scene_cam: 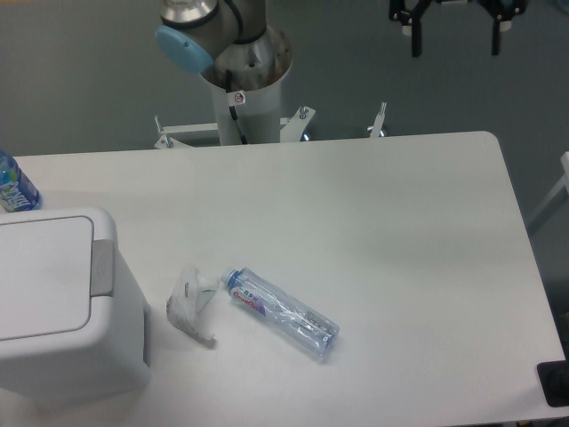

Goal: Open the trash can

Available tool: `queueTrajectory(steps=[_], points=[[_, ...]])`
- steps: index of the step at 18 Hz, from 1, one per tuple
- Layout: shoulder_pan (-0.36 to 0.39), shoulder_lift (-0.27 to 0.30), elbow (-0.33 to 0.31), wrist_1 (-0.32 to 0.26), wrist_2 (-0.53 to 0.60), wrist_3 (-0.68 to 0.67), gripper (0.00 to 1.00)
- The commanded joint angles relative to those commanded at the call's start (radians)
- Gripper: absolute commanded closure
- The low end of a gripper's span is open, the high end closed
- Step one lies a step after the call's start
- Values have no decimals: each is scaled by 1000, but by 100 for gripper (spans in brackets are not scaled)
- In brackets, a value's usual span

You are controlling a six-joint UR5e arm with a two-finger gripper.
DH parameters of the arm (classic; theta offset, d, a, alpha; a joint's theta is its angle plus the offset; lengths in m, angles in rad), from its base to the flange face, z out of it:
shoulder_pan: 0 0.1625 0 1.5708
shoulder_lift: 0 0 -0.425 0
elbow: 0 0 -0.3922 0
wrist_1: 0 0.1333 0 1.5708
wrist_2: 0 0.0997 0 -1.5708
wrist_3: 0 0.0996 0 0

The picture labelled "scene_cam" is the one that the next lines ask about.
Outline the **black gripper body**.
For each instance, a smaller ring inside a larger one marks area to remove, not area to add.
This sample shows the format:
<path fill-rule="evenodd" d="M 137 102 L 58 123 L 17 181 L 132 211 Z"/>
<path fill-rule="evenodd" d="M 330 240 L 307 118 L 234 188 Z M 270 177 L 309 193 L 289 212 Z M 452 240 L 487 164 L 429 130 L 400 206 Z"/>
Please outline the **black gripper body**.
<path fill-rule="evenodd" d="M 482 7 L 486 11 L 493 8 L 493 1 L 487 0 L 431 0 L 426 1 L 426 4 L 436 4 L 443 7 L 466 7 L 467 5 L 474 4 Z"/>

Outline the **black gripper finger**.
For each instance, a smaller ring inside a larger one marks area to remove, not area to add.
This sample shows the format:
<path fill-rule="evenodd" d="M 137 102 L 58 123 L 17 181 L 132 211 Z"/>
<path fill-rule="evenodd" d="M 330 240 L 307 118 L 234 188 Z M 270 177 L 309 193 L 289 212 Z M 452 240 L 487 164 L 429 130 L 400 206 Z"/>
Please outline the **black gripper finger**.
<path fill-rule="evenodd" d="M 501 33 L 511 27 L 511 21 L 519 14 L 519 2 L 515 0 L 477 0 L 477 3 L 492 17 L 492 56 L 501 51 Z"/>
<path fill-rule="evenodd" d="M 409 9 L 404 0 L 389 0 L 389 19 L 399 22 L 411 37 L 412 57 L 418 58 L 422 54 L 422 26 L 421 18 L 428 10 L 432 1 L 419 0 L 416 5 Z"/>

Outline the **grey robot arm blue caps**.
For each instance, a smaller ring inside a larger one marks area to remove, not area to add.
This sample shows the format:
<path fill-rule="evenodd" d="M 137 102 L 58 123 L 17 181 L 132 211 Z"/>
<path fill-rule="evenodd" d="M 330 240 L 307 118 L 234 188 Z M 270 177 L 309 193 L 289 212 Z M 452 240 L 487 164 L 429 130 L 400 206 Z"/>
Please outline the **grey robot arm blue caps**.
<path fill-rule="evenodd" d="M 433 1 L 389 1 L 390 21 L 411 38 L 413 58 L 422 54 L 421 18 Z M 501 52 L 501 33 L 525 13 L 529 1 L 477 1 L 493 20 L 491 55 Z M 156 42 L 179 68 L 229 92 L 255 91 L 279 81 L 292 52 L 283 33 L 267 23 L 266 1 L 159 1 L 162 24 Z"/>

